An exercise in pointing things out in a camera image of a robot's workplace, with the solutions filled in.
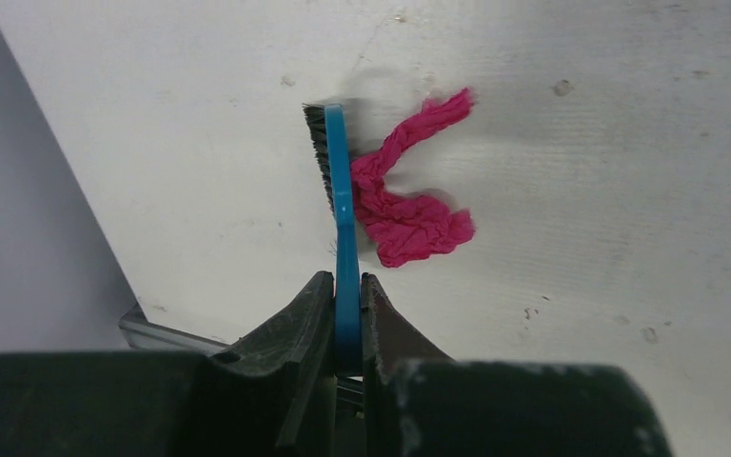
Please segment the blue hand brush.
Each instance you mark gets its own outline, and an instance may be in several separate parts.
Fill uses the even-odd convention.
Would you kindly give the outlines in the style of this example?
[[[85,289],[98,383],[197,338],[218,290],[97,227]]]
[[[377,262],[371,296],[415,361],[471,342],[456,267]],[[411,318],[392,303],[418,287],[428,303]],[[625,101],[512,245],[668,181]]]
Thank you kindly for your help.
[[[340,376],[360,376],[363,372],[361,273],[345,110],[336,103],[305,104],[303,114],[336,228],[335,370]]]

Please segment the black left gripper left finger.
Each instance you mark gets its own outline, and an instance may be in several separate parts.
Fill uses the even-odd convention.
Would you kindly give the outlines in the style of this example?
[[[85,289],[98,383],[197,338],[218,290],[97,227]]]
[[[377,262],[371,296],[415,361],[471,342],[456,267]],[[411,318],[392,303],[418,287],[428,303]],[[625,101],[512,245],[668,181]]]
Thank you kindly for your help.
[[[0,354],[0,456],[329,456],[330,273],[224,351]]]

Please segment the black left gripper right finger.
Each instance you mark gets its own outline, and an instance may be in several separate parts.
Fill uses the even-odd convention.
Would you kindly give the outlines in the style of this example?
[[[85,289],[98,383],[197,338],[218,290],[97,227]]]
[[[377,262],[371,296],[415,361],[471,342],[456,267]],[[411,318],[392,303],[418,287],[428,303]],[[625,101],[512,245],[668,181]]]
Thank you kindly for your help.
[[[668,456],[634,379],[610,365],[457,361],[362,279],[369,456]]]

